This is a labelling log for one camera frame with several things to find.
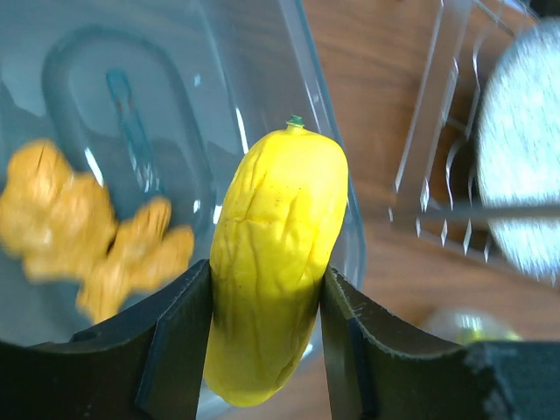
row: plastic container lid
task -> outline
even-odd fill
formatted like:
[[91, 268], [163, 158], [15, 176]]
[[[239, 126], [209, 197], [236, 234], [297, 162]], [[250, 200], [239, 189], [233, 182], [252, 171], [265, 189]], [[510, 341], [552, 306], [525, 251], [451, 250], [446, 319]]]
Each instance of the plastic container lid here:
[[[296, 0], [2, 2], [0, 69], [3, 185], [11, 155], [50, 137], [76, 171], [108, 186], [120, 220], [163, 191], [171, 226], [194, 230], [192, 263], [209, 257], [229, 182], [260, 137], [296, 114], [340, 142]], [[352, 187], [332, 264], [361, 287]], [[0, 267], [0, 339], [63, 342], [89, 326], [75, 309], [76, 285], [30, 285], [4, 254]], [[306, 354], [318, 347], [316, 331]], [[203, 418], [218, 410], [204, 392], [200, 403]]]

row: squash stem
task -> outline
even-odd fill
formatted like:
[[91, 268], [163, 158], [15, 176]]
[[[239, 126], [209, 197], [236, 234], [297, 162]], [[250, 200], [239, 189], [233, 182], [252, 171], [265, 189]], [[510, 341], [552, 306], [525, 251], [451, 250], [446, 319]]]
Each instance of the squash stem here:
[[287, 124], [302, 129], [304, 127], [304, 119], [301, 116], [292, 115]]

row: wooden surface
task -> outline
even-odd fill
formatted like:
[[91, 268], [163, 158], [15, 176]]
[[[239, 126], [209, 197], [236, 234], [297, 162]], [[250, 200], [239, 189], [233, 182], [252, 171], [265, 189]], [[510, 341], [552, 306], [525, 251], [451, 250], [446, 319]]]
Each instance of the wooden surface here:
[[[414, 324], [441, 306], [469, 306], [492, 312], [526, 338], [560, 338], [560, 295], [554, 291], [396, 234], [379, 220], [410, 126], [435, 3], [304, 0], [366, 229], [365, 293]], [[322, 360], [265, 404], [227, 417], [330, 418]]]

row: ginger root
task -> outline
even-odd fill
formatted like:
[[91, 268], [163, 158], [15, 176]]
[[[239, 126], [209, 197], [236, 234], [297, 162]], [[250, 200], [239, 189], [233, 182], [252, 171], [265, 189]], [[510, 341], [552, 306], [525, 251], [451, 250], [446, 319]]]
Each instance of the ginger root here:
[[118, 228], [113, 248], [84, 277], [76, 300], [95, 323], [115, 315], [133, 291], [154, 291], [186, 271], [193, 231], [175, 227], [164, 236], [170, 218], [169, 200], [155, 198]]
[[48, 139], [10, 160], [0, 197], [0, 240], [22, 256], [33, 282], [79, 279], [107, 254], [117, 222], [107, 188], [89, 173], [76, 174]]
[[107, 188], [90, 173], [74, 172], [45, 138], [14, 154], [7, 175], [3, 248], [22, 258], [32, 283], [78, 282], [76, 306], [95, 323], [116, 315], [132, 292], [153, 292], [188, 268], [193, 231], [179, 226], [165, 234], [168, 199], [153, 199], [119, 225]]

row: wrinkled vegetable skin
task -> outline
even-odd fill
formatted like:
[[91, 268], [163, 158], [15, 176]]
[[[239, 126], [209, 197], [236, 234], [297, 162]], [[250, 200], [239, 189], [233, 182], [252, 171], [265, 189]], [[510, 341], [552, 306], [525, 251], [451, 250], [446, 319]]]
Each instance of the wrinkled vegetable skin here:
[[209, 388], [248, 407], [276, 393], [309, 343], [347, 204], [347, 160], [301, 127], [268, 134], [227, 190], [210, 265]]

